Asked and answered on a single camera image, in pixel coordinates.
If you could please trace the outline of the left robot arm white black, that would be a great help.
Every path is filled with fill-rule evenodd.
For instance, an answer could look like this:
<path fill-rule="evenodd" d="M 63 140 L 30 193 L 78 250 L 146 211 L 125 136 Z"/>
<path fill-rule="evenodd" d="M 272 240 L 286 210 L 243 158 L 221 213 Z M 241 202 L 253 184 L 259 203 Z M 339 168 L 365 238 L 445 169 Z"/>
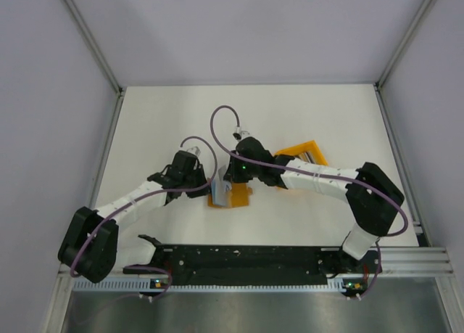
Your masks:
<path fill-rule="evenodd" d="M 112 271 L 141 265 L 157 272 L 164 265 L 153 237 L 133 237 L 138 221 L 164 207 L 182 194 L 202 197 L 210 186 L 199 161 L 200 150 L 178 150 L 171 164 L 150 175 L 138 188 L 105 206 L 79 208 L 66 231 L 57 253 L 72 275 L 99 283 Z"/>

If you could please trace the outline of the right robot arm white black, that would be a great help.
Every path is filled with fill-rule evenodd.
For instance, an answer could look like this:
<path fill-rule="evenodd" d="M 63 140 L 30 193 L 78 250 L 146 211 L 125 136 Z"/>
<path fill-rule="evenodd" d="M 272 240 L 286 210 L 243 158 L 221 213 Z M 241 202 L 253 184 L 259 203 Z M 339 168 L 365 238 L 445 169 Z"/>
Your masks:
<path fill-rule="evenodd" d="M 355 224 L 341 244 L 339 265 L 348 272 L 365 262 L 365 254 L 379 239 L 390 237 L 397 215 L 407 228 L 407 217 L 401 209 L 404 194 L 374 163 L 361 168 L 340 169 L 317 165 L 293 155 L 272 155 L 254 137 L 238 142 L 230 152 L 223 179 L 231 183 L 247 183 L 258 179 L 267 186 L 300 189 L 333 197 L 348 204 Z"/>

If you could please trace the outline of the credit card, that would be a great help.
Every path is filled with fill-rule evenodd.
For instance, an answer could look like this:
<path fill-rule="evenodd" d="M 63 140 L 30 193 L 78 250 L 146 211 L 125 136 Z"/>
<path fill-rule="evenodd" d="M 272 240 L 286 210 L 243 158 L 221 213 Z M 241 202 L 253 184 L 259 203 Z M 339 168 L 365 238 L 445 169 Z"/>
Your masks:
<path fill-rule="evenodd" d="M 212 182 L 212 204 L 216 207 L 229 207 L 229 192 L 231 191 L 231 182 L 226 181 L 224 176 L 227 166 L 221 166 Z"/>

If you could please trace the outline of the yellow leather card holder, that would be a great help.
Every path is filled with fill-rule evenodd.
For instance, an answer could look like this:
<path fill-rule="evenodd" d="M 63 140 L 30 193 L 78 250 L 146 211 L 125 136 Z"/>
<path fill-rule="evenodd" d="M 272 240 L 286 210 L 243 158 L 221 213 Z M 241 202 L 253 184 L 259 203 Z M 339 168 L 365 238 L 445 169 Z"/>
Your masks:
<path fill-rule="evenodd" d="M 237 207 L 249 206 L 250 197 L 253 194 L 253 190 L 245 183 L 232 183 L 231 190 L 226 193 L 226 205 L 225 207 L 219 206 L 213 203 L 212 195 L 207 197 L 207 206 L 218 209 L 231 209 Z"/>

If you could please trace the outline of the yellow plastic bin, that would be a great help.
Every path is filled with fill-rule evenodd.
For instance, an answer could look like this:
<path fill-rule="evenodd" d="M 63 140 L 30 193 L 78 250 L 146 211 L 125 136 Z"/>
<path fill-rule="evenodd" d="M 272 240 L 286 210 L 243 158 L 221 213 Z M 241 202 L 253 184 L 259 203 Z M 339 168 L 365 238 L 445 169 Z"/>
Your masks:
<path fill-rule="evenodd" d="M 291 155 L 307 163 L 328 166 L 328 162 L 315 140 L 280 149 L 275 155 Z"/>

